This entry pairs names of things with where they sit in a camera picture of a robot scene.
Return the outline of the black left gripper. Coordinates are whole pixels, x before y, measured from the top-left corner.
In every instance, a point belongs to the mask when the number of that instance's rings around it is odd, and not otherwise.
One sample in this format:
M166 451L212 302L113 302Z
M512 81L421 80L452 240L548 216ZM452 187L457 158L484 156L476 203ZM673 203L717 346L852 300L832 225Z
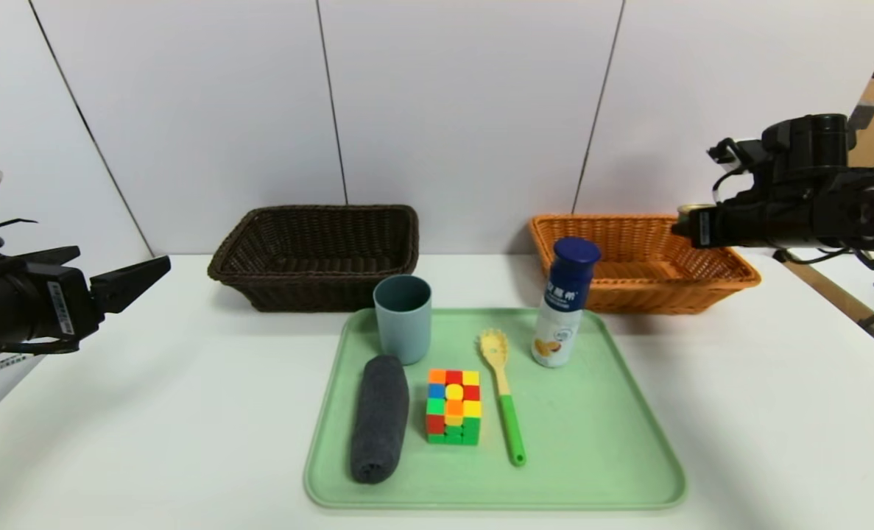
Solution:
M93 276L90 294L83 273L64 266L79 256L60 246L0 261L0 345L81 340L102 321L96 307L120 314L171 271L169 256L158 256Z

